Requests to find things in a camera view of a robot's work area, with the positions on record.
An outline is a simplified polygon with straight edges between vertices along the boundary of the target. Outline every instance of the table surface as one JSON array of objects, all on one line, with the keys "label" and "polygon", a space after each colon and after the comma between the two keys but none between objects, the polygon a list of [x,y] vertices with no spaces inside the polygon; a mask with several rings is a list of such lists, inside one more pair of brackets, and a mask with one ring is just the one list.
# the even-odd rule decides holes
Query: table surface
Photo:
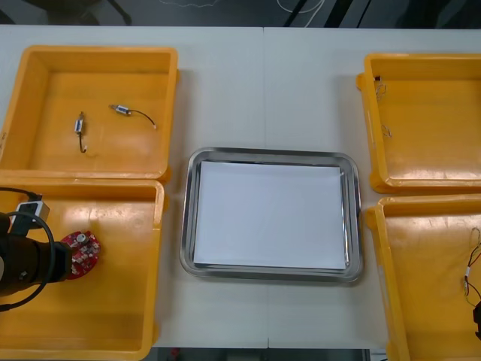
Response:
[{"label": "table surface", "polygon": [[0,121],[32,44],[169,46],[179,52],[156,319],[166,347],[379,348],[387,341],[371,233],[350,285],[199,279],[180,265],[186,164],[200,147],[342,152],[362,208],[380,195],[355,76],[371,52],[480,52],[479,31],[0,26]]}]

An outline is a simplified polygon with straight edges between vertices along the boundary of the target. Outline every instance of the metal tray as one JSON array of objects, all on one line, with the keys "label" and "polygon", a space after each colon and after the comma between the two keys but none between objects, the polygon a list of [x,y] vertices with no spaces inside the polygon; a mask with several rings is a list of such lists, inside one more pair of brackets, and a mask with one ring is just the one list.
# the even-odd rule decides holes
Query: metal tray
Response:
[{"label": "metal tray", "polygon": [[[340,197],[345,268],[305,268],[265,265],[232,265],[194,262],[198,220],[201,164],[203,162],[243,163],[257,165],[298,165],[335,167],[340,170]],[[189,161],[186,198],[183,214],[180,261],[184,269],[195,276],[223,278],[255,278],[297,281],[354,281],[362,272],[359,215],[361,201],[358,171],[355,163],[342,153],[298,152],[237,148],[204,148]]]}]

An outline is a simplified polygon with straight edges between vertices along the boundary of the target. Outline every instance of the black wire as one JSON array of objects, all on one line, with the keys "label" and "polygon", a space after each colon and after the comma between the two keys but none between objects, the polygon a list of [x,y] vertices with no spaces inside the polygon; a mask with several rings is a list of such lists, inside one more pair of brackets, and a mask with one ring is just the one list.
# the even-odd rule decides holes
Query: black wire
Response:
[{"label": "black wire", "polygon": [[296,4],[294,10],[292,10],[291,14],[287,18],[286,22],[284,23],[284,28],[289,28],[294,21],[294,19],[297,17],[299,14],[299,11],[303,8],[304,5],[306,5],[307,0],[299,0],[299,2]]},{"label": "black wire", "polygon": [[147,114],[142,113],[141,111],[136,111],[135,109],[129,109],[129,111],[130,111],[130,112],[134,112],[134,113],[142,114],[144,117],[146,117],[148,120],[150,120],[150,122],[153,124],[154,128],[157,129],[157,125],[154,123],[154,121],[152,120],[152,118],[149,117]]},{"label": "black wire", "polygon": [[50,230],[49,226],[45,223],[45,221],[42,220],[39,216],[30,214],[27,212],[15,211],[15,212],[10,212],[6,214],[8,217],[13,217],[13,216],[30,217],[33,220],[35,220],[35,222],[37,222],[37,224],[39,224],[44,229],[45,233],[47,233],[48,243],[50,244],[50,263],[48,265],[48,270],[47,270],[47,274],[45,275],[45,278],[42,280],[40,285],[37,287],[35,291],[33,291],[33,293],[30,296],[25,297],[22,301],[18,301],[18,302],[6,304],[6,305],[0,305],[0,312],[9,311],[12,308],[23,306],[27,302],[30,302],[35,297],[37,297],[38,294],[45,288],[45,286],[48,284],[48,282],[52,278],[53,268],[55,266],[55,240],[53,239],[52,231]]},{"label": "black wire", "polygon": [[366,14],[366,11],[368,11],[369,5],[371,5],[371,0],[368,0],[368,3],[366,4],[366,7],[364,8],[364,11],[362,12],[361,19],[359,19],[358,25],[356,28],[358,28],[361,25],[362,19],[364,19],[364,15]]},{"label": "black wire", "polygon": [[85,153],[87,151],[87,149],[85,149],[83,146],[82,146],[82,133],[79,133],[78,135],[78,146],[80,147],[80,152],[81,153]]},{"label": "black wire", "polygon": [[129,26],[132,25],[132,17],[125,10],[123,10],[122,7],[119,4],[117,4],[115,0],[107,0],[107,1],[122,16],[123,21],[126,25],[129,25]]},{"label": "black wire", "polygon": [[40,201],[42,199],[42,196],[29,192],[28,190],[21,190],[19,188],[12,188],[12,187],[0,187],[0,192],[14,192],[14,193],[23,193],[26,194],[29,197],[29,201]]},{"label": "black wire", "polygon": [[473,287],[473,290],[476,291],[476,293],[478,294],[478,297],[479,297],[479,301],[481,302],[481,293],[479,293],[478,289],[475,286],[473,286],[473,284],[470,284],[467,279],[465,279],[465,282],[467,283],[467,285],[469,287]]}]

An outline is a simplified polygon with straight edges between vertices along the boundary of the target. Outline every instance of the orange plastic bin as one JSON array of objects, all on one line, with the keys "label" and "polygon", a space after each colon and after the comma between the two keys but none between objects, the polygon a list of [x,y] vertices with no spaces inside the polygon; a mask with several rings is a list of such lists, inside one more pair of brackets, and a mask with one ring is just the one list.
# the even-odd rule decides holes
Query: orange plastic bin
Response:
[{"label": "orange plastic bin", "polygon": [[[0,313],[0,359],[144,358],[153,345],[164,190],[155,180],[2,178],[2,186],[41,193],[56,241],[77,230],[101,242],[86,276],[45,289]],[[4,193],[0,211],[24,195]],[[47,241],[41,229],[29,237]],[[0,303],[23,299],[33,287]]]},{"label": "orange plastic bin", "polygon": [[[0,172],[15,177],[164,179],[177,51],[162,47],[28,48],[0,137]],[[149,115],[130,117],[109,105]],[[74,132],[85,114],[83,144]]]},{"label": "orange plastic bin", "polygon": [[[481,194],[381,199],[368,210],[389,361],[481,359],[463,277],[481,230]],[[469,281],[481,289],[481,263]],[[469,301],[479,302],[472,290]]]},{"label": "orange plastic bin", "polygon": [[371,54],[357,86],[374,190],[481,190],[481,55]]}]

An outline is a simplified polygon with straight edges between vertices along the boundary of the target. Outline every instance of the white paper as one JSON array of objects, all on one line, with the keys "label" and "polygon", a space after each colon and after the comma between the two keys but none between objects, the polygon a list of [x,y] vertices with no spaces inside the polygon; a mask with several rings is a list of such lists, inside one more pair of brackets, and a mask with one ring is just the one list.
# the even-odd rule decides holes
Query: white paper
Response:
[{"label": "white paper", "polygon": [[345,269],[340,169],[202,162],[194,262]]}]

